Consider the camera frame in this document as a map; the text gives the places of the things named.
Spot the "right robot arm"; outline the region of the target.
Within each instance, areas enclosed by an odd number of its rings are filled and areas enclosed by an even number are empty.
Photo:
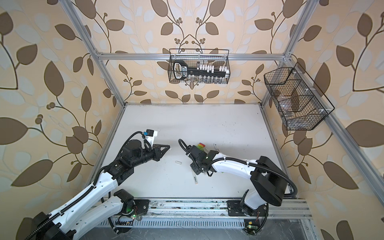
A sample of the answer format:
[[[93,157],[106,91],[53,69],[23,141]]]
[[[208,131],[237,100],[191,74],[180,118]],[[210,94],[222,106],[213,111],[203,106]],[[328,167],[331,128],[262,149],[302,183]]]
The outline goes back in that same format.
[[[232,174],[251,181],[254,190],[247,190],[242,197],[244,211],[253,211],[262,205],[279,207],[283,199],[296,197],[298,189],[293,181],[269,158],[242,160],[218,151],[204,151],[203,147],[187,146],[179,140],[186,156],[192,160],[196,175],[214,173]]]

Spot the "white marker orange tip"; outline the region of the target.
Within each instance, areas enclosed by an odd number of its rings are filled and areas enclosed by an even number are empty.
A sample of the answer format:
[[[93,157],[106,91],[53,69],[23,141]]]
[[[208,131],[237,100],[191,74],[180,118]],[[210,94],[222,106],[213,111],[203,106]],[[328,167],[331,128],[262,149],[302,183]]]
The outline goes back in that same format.
[[[192,171],[192,175],[193,175],[194,183],[197,185],[198,184],[197,175],[196,175],[196,173],[194,171]]]

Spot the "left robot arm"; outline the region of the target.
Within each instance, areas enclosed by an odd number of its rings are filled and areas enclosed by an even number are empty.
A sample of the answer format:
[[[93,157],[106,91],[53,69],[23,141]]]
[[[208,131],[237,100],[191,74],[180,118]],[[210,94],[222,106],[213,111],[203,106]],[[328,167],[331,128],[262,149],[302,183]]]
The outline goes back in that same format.
[[[78,240],[100,222],[120,213],[134,198],[125,190],[95,204],[134,173],[134,168],[151,160],[158,162],[169,145],[151,145],[146,139],[126,141],[115,160],[102,167],[95,180],[79,194],[49,214],[36,215],[27,240]]]

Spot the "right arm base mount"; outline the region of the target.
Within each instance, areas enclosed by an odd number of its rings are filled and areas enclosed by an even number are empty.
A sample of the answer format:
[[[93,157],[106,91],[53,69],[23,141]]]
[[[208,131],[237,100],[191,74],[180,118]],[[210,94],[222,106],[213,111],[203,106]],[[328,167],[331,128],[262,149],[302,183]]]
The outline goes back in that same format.
[[[228,200],[227,209],[230,217],[265,217],[268,204],[261,205],[256,210],[251,209],[240,200]]]

